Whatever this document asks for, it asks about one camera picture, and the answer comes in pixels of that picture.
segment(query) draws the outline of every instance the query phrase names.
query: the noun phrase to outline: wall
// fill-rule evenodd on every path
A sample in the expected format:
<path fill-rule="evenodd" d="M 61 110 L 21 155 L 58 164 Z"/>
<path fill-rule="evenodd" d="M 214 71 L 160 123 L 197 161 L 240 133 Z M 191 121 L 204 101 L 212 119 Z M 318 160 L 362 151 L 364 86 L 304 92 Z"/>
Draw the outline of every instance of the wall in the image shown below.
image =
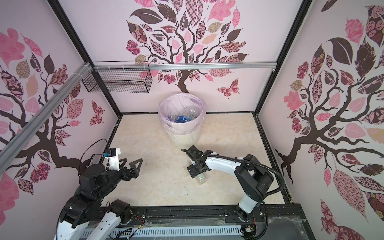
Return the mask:
<path fill-rule="evenodd" d="M 261 112 L 316 239 L 383 238 L 383 17 L 315 1 Z"/>
<path fill-rule="evenodd" d="M 275 61 L 300 3 L 61 1 L 93 61 L 147 60 L 150 64 Z M 157 111 L 162 99 L 180 91 L 202 97 L 209 111 L 253 111 L 269 75 L 270 69 L 152 71 L 149 94 L 112 96 L 123 112 Z M 238 85 L 231 88 L 236 79 Z"/>
<path fill-rule="evenodd" d="M 0 21 L 3 148 L 83 61 L 44 0 L 3 1 Z M 3 239 L 54 237 L 59 213 L 78 186 L 79 169 L 105 142 L 92 147 L 81 164 L 79 158 L 95 140 L 108 138 L 115 122 L 101 93 L 78 85 L 67 96 L 0 174 Z"/>

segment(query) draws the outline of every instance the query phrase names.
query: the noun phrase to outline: black wire basket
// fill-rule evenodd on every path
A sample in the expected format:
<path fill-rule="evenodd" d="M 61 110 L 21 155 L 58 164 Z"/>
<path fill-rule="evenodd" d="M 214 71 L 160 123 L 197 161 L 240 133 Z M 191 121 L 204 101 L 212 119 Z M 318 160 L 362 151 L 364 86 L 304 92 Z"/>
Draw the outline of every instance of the black wire basket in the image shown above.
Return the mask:
<path fill-rule="evenodd" d="M 94 73 L 88 73 L 82 80 L 87 91 L 89 93 L 101 92 L 101 88 L 95 80 L 95 76 L 99 76 L 111 93 L 149 93 L 152 76 L 148 61 L 124 62 L 134 62 L 137 66 L 134 68 L 124 67 L 124 65 L 121 68 L 120 66 L 94 67 Z"/>

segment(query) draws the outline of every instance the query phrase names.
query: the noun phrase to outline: plastic bag liner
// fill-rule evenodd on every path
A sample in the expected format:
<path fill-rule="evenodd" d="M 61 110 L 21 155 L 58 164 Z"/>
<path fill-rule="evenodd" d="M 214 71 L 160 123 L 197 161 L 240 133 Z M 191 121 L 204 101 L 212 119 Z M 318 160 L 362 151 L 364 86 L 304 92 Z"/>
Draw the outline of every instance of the plastic bag liner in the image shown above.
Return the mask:
<path fill-rule="evenodd" d="M 178 116 L 186 107 L 195 107 L 199 116 L 189 122 L 172 122 L 169 116 Z M 185 135 L 196 131 L 204 120 L 207 105 L 204 100 L 189 93 L 177 93 L 167 97 L 159 104 L 160 123 L 171 135 Z"/>

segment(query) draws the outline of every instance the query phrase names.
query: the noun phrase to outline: beige table surface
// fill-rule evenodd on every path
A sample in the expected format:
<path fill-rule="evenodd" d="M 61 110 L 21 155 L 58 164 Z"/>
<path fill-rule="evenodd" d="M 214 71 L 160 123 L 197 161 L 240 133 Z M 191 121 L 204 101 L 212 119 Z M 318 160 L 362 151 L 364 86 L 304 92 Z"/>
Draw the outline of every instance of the beige table surface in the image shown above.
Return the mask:
<path fill-rule="evenodd" d="M 132 206 L 225 205 L 238 204 L 244 195 L 229 173 L 207 171 L 207 182 L 202 185 L 192 179 L 186 170 L 189 158 L 170 143 L 157 114 L 124 115 L 111 147 L 121 148 L 119 158 L 127 158 L 127 166 L 139 158 L 143 164 L 139 177 L 119 182 L 103 205 L 116 199 Z M 230 157 L 252 154 L 271 166 L 251 113 L 207 114 L 196 147 Z M 275 179 L 270 190 L 277 186 Z M 284 204 L 284 200 L 278 192 L 265 203 Z"/>

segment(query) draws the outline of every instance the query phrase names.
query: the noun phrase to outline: white ribbed trash bin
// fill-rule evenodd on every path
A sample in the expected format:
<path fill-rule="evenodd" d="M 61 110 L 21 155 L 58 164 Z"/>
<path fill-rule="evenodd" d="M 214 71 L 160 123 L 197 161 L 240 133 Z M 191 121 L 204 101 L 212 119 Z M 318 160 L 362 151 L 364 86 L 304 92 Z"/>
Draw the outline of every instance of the white ribbed trash bin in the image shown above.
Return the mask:
<path fill-rule="evenodd" d="M 172 122 L 169 116 L 178 116 L 184 108 L 194 107 L 198 117 L 189 122 Z M 171 143 L 177 148 L 188 149 L 197 144 L 200 127 L 207 112 L 204 100 L 189 93 L 177 93 L 167 97 L 159 104 L 160 123 L 168 133 Z"/>

